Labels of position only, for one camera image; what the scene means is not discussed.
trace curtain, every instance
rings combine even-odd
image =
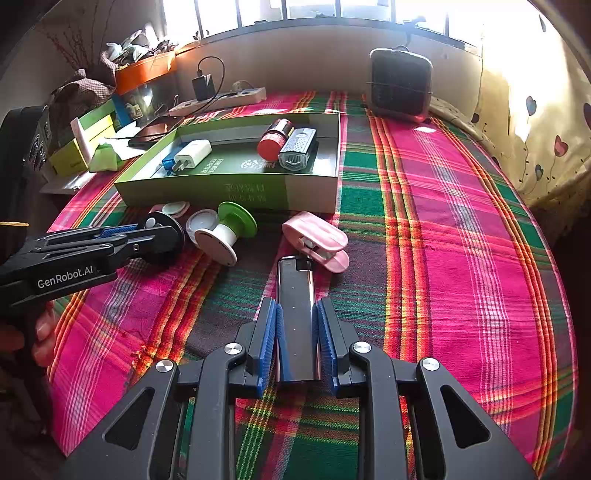
[[[482,29],[472,118],[550,244],[587,212],[591,84],[552,24],[525,0],[462,2]]]

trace window frame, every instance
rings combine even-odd
[[[465,50],[473,54],[480,55],[480,49],[477,46],[471,45],[462,40],[457,40],[449,36],[449,15],[446,16],[445,32],[440,34],[433,30],[429,30],[421,27],[409,28],[406,25],[396,23],[396,1],[391,1],[391,18],[389,21],[384,20],[370,20],[367,18],[352,18],[341,16],[341,3],[340,0],[333,0],[335,2],[335,17],[315,17],[315,18],[287,18],[287,0],[281,0],[281,20],[275,20],[270,22],[261,22],[254,25],[242,25],[242,17],[239,7],[239,1],[234,0],[236,4],[236,20],[238,23],[237,28],[232,30],[226,30],[225,32],[203,36],[203,25],[201,21],[201,15],[199,13],[199,5],[197,0],[194,0],[195,12],[197,14],[197,24],[199,26],[199,36],[201,40],[188,43],[185,46],[181,46],[177,49],[178,53],[195,48],[198,45],[209,44],[219,40],[225,40],[226,38],[237,37],[239,35],[261,32],[266,30],[274,30],[276,28],[289,28],[289,27],[309,27],[314,25],[342,25],[347,27],[368,27],[368,28],[381,28],[383,30],[392,30],[401,33],[411,33],[419,37],[429,38],[443,44],[450,45],[460,50]]]

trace plastic cap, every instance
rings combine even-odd
[[[285,138],[280,134],[271,132],[261,139],[256,147],[256,151],[267,161],[277,161],[283,145],[285,145]]]

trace blue pad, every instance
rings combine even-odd
[[[283,378],[279,379],[284,382],[289,382],[292,380],[292,376],[290,375],[290,356],[287,351],[287,340],[285,338],[285,325],[283,323],[283,309],[281,305],[277,305],[277,343],[279,345],[279,350],[277,352],[277,358],[281,362],[281,372],[283,374]]]
[[[133,225],[121,225],[121,226],[114,226],[113,228],[107,228],[103,230],[99,238],[108,238],[113,235],[117,235],[118,233],[127,233],[133,230],[136,230],[138,224],[135,223]]]
[[[333,344],[332,335],[330,334],[328,319],[326,318],[326,311],[322,302],[318,302],[318,336],[320,338],[320,350],[322,355],[322,374],[325,380],[328,381],[330,390],[333,395],[336,395],[336,390],[339,385],[338,382],[338,368],[335,346]]]
[[[259,353],[258,372],[259,377],[256,382],[256,391],[259,398],[262,397],[269,383],[269,372],[271,370],[271,361],[273,359],[273,346],[275,343],[275,324],[277,322],[277,311],[281,309],[275,300],[271,300],[271,307],[265,319],[265,333],[261,343],[261,351]]]

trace finger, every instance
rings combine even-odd
[[[51,333],[41,343],[33,345],[33,358],[40,367],[49,367],[54,359],[54,350],[56,347],[56,334]]]
[[[53,311],[44,311],[35,324],[37,340],[42,342],[54,331],[55,328],[56,320]]]
[[[0,352],[14,352],[25,346],[25,337],[12,325],[0,325]]]

